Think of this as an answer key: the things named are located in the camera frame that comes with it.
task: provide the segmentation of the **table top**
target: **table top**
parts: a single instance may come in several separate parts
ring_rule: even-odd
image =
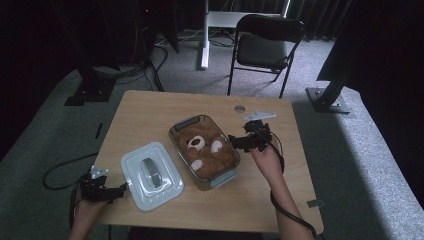
[[[237,105],[244,113],[234,110]],[[240,153],[238,176],[220,188],[201,191],[189,175],[168,136],[175,123],[188,117],[208,115],[226,135],[245,136],[244,116],[255,111],[274,112],[263,119],[281,140],[284,149],[284,177],[303,218],[317,233],[323,231],[308,165],[291,103],[284,99],[215,96],[187,93],[128,91],[124,94],[96,159],[96,168],[109,169],[107,187],[125,182],[122,157],[151,142],[164,145],[184,181],[184,191],[148,212],[140,211],[131,192],[102,212],[103,224],[209,229],[246,232],[278,232],[275,209],[269,199],[270,188],[250,153]]]

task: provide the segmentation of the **black metal base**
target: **black metal base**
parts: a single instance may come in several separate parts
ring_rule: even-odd
[[[336,101],[331,104],[331,106],[326,106],[321,104],[318,100],[319,97],[324,93],[325,88],[307,88],[306,92],[308,93],[309,100],[311,100],[312,105],[316,112],[325,112],[325,113],[342,113],[349,114],[350,110],[346,107],[346,104],[342,98],[339,96]]]
[[[107,102],[112,94],[116,79],[107,79],[98,90],[86,91],[84,81],[81,82],[73,97],[66,100],[65,106],[83,106],[85,102]]]

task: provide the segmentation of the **white plastic lid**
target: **white plastic lid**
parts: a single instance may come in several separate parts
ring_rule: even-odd
[[[134,201],[142,211],[159,207],[184,189],[180,173],[159,142],[125,154],[121,166]]]

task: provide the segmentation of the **gray carpet floor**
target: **gray carpet floor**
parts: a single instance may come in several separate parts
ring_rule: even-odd
[[[192,32],[183,33],[190,36]],[[231,47],[211,44],[209,67],[200,69],[202,43],[187,38],[176,54],[166,43],[155,48],[153,64],[168,92],[225,95]],[[230,44],[229,39],[213,38]],[[317,113],[305,89],[325,88],[316,81],[334,42],[303,41],[283,98],[292,102],[328,240],[424,239],[424,213],[393,156],[362,104],[360,95],[344,88],[348,115]],[[123,72],[131,67],[122,67]],[[115,71],[99,68],[110,74]],[[281,78],[236,72],[232,95],[277,98]],[[66,239],[71,189],[47,190],[45,172],[55,164],[98,152],[123,93],[156,91],[154,71],[121,78],[109,102],[64,106],[81,79],[71,72],[58,83],[19,140],[0,163],[0,239]],[[98,135],[99,124],[103,127]],[[48,181],[61,186],[79,177],[95,157],[60,168]],[[128,226],[113,226],[112,239],[125,239]],[[89,239],[108,239],[108,227],[96,225]]]

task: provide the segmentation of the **person's right hand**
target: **person's right hand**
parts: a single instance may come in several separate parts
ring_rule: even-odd
[[[271,143],[278,149],[279,146],[275,136],[272,136]],[[259,170],[270,185],[281,181],[283,172],[281,169],[280,157],[270,145],[268,145],[262,152],[260,152],[257,148],[249,149],[249,151],[255,159]]]

